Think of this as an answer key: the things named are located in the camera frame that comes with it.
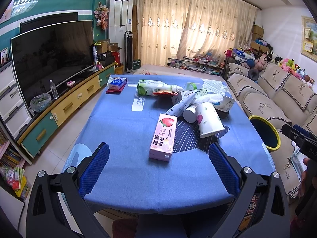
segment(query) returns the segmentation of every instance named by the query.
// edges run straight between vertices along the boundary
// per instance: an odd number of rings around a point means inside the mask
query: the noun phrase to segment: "drawer handle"
[[[40,141],[41,138],[46,134],[46,129],[42,130],[41,133],[36,137],[37,141]]]
[[[27,126],[27,124],[25,123],[25,124],[23,125],[23,127],[19,130],[19,133],[20,133],[26,126]]]
[[[87,88],[87,91],[91,91],[93,88],[95,87],[95,85],[91,85],[89,88]]]
[[[7,86],[1,93],[0,93],[0,96],[5,93],[8,89],[10,89],[10,86]]]
[[[66,112],[69,108],[71,108],[72,105],[73,105],[72,102],[70,102],[69,105],[64,108],[64,112]]]
[[[15,114],[17,110],[18,110],[18,107],[15,106],[15,107],[12,109],[12,111],[9,113],[9,117],[11,116],[11,114]]]
[[[56,121],[58,121],[57,114],[56,114],[56,113],[54,113],[53,115],[54,115],[54,117],[55,117],[55,120],[56,120]]]

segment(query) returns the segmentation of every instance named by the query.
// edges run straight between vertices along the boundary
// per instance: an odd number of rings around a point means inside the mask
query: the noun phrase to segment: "teal wall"
[[[67,11],[67,10],[88,10],[94,11],[97,7],[100,0],[38,0],[38,3],[34,5],[34,7],[28,11],[24,12],[20,15],[11,17],[9,20],[0,24],[0,50],[5,47],[10,47],[10,39],[19,34],[19,27],[11,29],[12,23],[23,20],[27,17],[38,15],[46,12],[54,12],[54,11]],[[78,20],[91,20],[93,19],[93,15],[84,14],[78,15]],[[94,34],[95,41],[106,38],[106,32],[101,31],[100,27],[96,26],[96,20],[94,18]]]

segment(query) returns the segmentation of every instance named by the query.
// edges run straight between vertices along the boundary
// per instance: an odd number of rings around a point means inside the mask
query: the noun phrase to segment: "flower wall hanging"
[[[108,27],[108,13],[109,8],[106,5],[101,5],[101,2],[99,2],[94,15],[97,19],[97,26],[101,26],[101,30],[105,30]]]

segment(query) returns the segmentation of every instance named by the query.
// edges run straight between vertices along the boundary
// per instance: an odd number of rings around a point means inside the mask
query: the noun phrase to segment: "tiled floor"
[[[25,176],[32,184],[37,173],[41,170],[45,170],[49,175],[61,173],[65,161],[67,160],[67,157],[72,150],[79,133],[88,120],[91,111],[93,110],[103,90],[104,89],[102,88],[97,91],[96,94],[94,94],[93,97],[91,97],[84,105],[82,105],[80,109],[77,109],[72,114],[70,119],[68,119],[67,122],[63,123],[58,131],[53,135],[53,137],[51,137],[45,143],[44,147],[41,149],[41,155],[35,157],[35,159],[33,160],[33,164],[31,166],[25,166]],[[19,224],[19,232],[23,237],[26,237],[26,211],[28,208],[29,197],[30,195],[25,201],[25,207],[23,209]],[[69,225],[74,231],[81,234],[74,218],[70,215],[68,209],[66,208],[61,194],[59,194],[59,197]],[[107,231],[107,233],[112,236],[113,220],[99,213],[95,213],[95,217],[103,226],[103,228]]]

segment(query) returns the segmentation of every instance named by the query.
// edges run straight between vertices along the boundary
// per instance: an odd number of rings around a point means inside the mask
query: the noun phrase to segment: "tower fan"
[[[131,72],[133,68],[132,42],[133,42],[132,32],[127,30],[124,33],[124,60],[125,60],[127,72]]]

